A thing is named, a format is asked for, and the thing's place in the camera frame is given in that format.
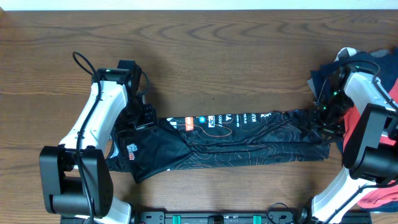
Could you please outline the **black orange patterned jersey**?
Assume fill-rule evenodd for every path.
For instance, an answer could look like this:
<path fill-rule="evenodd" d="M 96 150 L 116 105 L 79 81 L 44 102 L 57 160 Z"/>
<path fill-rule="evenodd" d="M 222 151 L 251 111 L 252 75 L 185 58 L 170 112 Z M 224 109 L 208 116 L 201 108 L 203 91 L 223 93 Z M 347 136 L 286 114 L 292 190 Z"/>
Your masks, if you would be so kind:
<path fill-rule="evenodd" d="M 305 110 L 162 118 L 153 129 L 111 137 L 108 169 L 136 183 L 167 170 L 322 161 L 330 151 Z"/>

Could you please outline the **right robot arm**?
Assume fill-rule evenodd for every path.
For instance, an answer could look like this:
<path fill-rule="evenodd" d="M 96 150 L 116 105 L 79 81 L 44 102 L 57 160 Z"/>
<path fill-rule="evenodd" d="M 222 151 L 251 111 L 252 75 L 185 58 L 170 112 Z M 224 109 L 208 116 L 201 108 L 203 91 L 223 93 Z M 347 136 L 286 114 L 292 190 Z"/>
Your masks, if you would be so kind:
<path fill-rule="evenodd" d="M 397 185 L 397 103 L 381 85 L 379 71 L 355 65 L 335 70 L 328 106 L 320 117 L 336 124 L 350 107 L 359 113 L 343 150 L 343 168 L 311 201 L 307 223 L 340 223 L 345 213 L 368 193 Z"/>

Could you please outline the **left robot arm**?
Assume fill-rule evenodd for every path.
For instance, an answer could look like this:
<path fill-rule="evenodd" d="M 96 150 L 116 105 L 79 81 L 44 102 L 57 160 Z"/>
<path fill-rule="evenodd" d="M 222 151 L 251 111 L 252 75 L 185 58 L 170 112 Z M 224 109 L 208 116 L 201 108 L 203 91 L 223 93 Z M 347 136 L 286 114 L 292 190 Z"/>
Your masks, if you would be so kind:
<path fill-rule="evenodd" d="M 132 223 L 130 204 L 113 195 L 105 159 L 110 135 L 157 126 L 155 109 L 138 91 L 143 71 L 133 60 L 92 75 L 90 97 L 70 132 L 45 146 L 39 166 L 46 211 L 66 223 Z"/>

